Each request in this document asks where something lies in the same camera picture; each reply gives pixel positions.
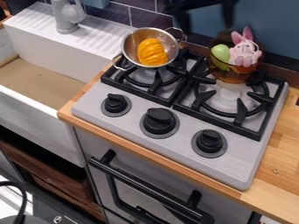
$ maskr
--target toy stove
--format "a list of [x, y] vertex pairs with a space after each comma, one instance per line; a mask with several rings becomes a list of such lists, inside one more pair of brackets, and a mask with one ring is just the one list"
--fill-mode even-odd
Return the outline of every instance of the toy stove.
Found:
[[289, 85], [259, 71], [247, 84], [215, 80], [187, 48], [170, 65], [121, 58], [72, 113], [239, 190], [252, 183]]

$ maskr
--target butcher block countertop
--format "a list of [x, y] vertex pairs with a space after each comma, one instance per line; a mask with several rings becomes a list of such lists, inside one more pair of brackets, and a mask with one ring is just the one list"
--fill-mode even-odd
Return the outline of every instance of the butcher block countertop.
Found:
[[250, 207], [257, 213], [282, 223], [299, 223], [299, 106], [296, 106], [299, 89], [293, 87], [290, 89], [289, 97], [271, 136], [254, 182], [249, 190], [240, 192], [152, 150], [73, 116], [71, 113], [72, 106], [100, 79], [110, 66], [108, 65], [94, 77], [71, 101], [59, 110], [61, 120], [119, 145], [125, 150], [175, 172], [177, 175], [184, 176], [199, 186], [223, 194]]

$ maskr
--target stuffed bunny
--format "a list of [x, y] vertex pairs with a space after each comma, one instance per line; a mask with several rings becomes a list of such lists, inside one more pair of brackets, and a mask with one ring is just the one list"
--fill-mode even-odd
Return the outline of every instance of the stuffed bunny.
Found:
[[254, 43], [254, 35], [249, 26], [244, 28], [243, 36], [233, 31], [232, 40], [235, 47], [229, 49], [230, 64], [238, 67], [250, 67], [262, 55], [259, 46]]

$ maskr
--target oven door handle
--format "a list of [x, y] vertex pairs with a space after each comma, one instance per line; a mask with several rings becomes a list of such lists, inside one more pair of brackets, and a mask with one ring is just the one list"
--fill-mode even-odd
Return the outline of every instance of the oven door handle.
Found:
[[198, 197], [193, 199], [189, 198], [188, 203], [186, 203], [125, 171], [114, 168], [110, 165], [110, 163], [115, 156], [116, 153], [113, 150], [108, 150], [101, 160], [91, 157], [89, 159], [89, 164], [106, 173], [108, 177], [120, 180], [122, 183], [135, 188], [137, 191], [150, 196], [154, 200], [159, 201], [165, 207], [168, 207], [176, 214], [186, 217], [190, 221], [195, 223], [214, 223], [214, 219], [210, 214], [196, 208], [196, 205], [199, 202]]

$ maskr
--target burner grate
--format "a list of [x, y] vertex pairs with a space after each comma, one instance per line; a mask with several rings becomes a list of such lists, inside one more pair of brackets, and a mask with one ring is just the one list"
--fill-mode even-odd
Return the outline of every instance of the burner grate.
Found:
[[[195, 65], [190, 71], [187, 71], [187, 60], [195, 60]], [[112, 66], [101, 76], [101, 81], [115, 88], [119, 88], [131, 94], [138, 95], [144, 99], [162, 104], [166, 107], [170, 107], [179, 93], [183, 90], [186, 82], [191, 77], [190, 74], [195, 73], [203, 63], [203, 56], [190, 53], [188, 48], [184, 48], [180, 50], [177, 58], [171, 64], [165, 67], [167, 71], [174, 74], [174, 77], [169, 80], [163, 80], [163, 74], [159, 71], [159, 69], [153, 68], [154, 70], [156, 70], [153, 83], [144, 83], [131, 77], [131, 74], [140, 69], [140, 67], [134, 66], [128, 71], [118, 72], [118, 70]], [[116, 64], [120, 67], [132, 66], [132, 63], [129, 62], [125, 57], [121, 57]], [[126, 83], [125, 81], [135, 85], [136, 87], [128, 85], [128, 83]], [[160, 89], [169, 85], [175, 85], [176, 83], [177, 85], [175, 89], [168, 98], [162, 97], [159, 94]]]
[[[237, 113], [227, 113], [224, 111], [217, 110], [206, 103], [217, 93], [216, 90], [199, 92], [199, 87], [201, 84], [216, 84], [216, 80], [207, 77], [207, 75], [210, 74], [210, 72], [206, 71], [205, 69], [206, 65], [203, 65], [201, 71], [204, 72], [195, 73], [193, 77], [188, 81], [186, 88], [184, 89], [182, 94], [177, 98], [173, 108], [189, 116], [193, 116], [205, 122], [212, 123], [223, 129], [240, 134], [244, 137], [251, 138], [255, 141], [260, 141], [262, 134], [267, 126], [268, 120], [271, 116], [274, 105], [282, 91], [284, 79], [270, 76], [267, 74], [266, 71], [263, 70], [256, 72], [256, 74], [247, 83], [247, 85], [252, 88], [262, 89], [263, 93], [257, 94], [248, 92], [247, 95], [255, 101], [259, 102], [260, 105], [249, 111], [245, 106], [244, 102], [240, 98], [238, 98]], [[267, 83], [273, 83], [276, 86], [278, 86], [274, 97], [270, 97]], [[187, 107], [182, 102], [192, 90], [195, 95], [195, 100], [190, 107]], [[265, 111], [266, 115], [258, 131], [242, 127], [242, 124], [247, 117], [257, 115], [262, 111]], [[225, 118], [232, 118], [233, 121], [227, 121], [227, 119]]]

